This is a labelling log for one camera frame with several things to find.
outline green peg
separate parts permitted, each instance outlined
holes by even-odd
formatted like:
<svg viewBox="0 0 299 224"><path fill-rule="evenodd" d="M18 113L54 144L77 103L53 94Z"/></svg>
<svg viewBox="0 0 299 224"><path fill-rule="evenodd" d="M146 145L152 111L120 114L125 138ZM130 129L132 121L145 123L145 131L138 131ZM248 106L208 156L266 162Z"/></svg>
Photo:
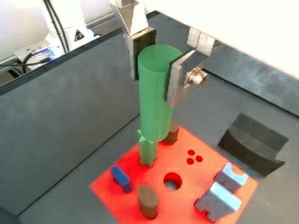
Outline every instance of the green peg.
<svg viewBox="0 0 299 224"><path fill-rule="evenodd" d="M164 140L168 135L173 109L164 99L169 83L169 65L180 55L181 52L169 45L150 45L137 56L141 165L152 164L152 146L156 148L156 142Z"/></svg>

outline black arch block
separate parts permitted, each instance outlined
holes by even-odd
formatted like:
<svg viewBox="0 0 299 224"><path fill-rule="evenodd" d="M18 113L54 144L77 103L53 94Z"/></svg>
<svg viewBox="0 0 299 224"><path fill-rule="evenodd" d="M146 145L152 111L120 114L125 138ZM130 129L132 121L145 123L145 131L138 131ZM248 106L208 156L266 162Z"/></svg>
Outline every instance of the black arch block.
<svg viewBox="0 0 299 224"><path fill-rule="evenodd" d="M266 176L285 163L276 160L276 153L286 141L286 137L240 113L218 141L218 147Z"/></svg>

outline hole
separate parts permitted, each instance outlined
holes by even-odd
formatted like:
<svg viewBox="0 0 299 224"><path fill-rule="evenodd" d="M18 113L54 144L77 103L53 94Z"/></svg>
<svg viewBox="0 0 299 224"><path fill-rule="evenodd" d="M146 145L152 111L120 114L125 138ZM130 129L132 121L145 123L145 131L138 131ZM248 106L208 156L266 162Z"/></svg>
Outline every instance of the hole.
<svg viewBox="0 0 299 224"><path fill-rule="evenodd" d="M190 156L193 156L193 155L194 155L194 151L193 151L193 150L188 150L188 154L189 154Z"/></svg>
<svg viewBox="0 0 299 224"><path fill-rule="evenodd" d="M164 175L162 183L168 189L176 191L182 185L182 179L178 174L169 172Z"/></svg>
<svg viewBox="0 0 299 224"><path fill-rule="evenodd" d="M192 158L186 158L186 164L192 165L193 164L193 159Z"/></svg>
<svg viewBox="0 0 299 224"><path fill-rule="evenodd" d="M230 170L234 172L236 175L238 176L244 175L244 172L240 169L237 169L233 165L230 166Z"/></svg>
<svg viewBox="0 0 299 224"><path fill-rule="evenodd" d="M201 162L201 160L202 160L201 156L196 156L196 161Z"/></svg>

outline red base plate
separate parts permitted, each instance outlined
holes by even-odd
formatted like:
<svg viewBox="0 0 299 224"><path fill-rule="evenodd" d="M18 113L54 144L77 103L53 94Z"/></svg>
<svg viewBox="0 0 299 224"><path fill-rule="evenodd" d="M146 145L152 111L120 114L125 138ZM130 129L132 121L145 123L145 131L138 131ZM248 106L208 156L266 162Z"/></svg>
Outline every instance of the red base plate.
<svg viewBox="0 0 299 224"><path fill-rule="evenodd" d="M228 160L180 127L177 142L173 145L158 143L157 159L152 168L140 166L137 145L116 162L130 178L133 187L130 193L122 192L112 179L109 170L92 183L90 190L118 223L210 223L205 213L197 212L193 208L193 203L210 188L213 178L226 162ZM237 174L244 173L234 165L232 165L232 170ZM170 172L181 178L181 186L177 190L170 190L164 185L164 176ZM158 194L160 203L153 220L148 220L138 212L136 189L141 184L149 185ZM257 182L248 178L245 185L234 192L241 200L240 209L216 223L236 223L256 188Z"/></svg>

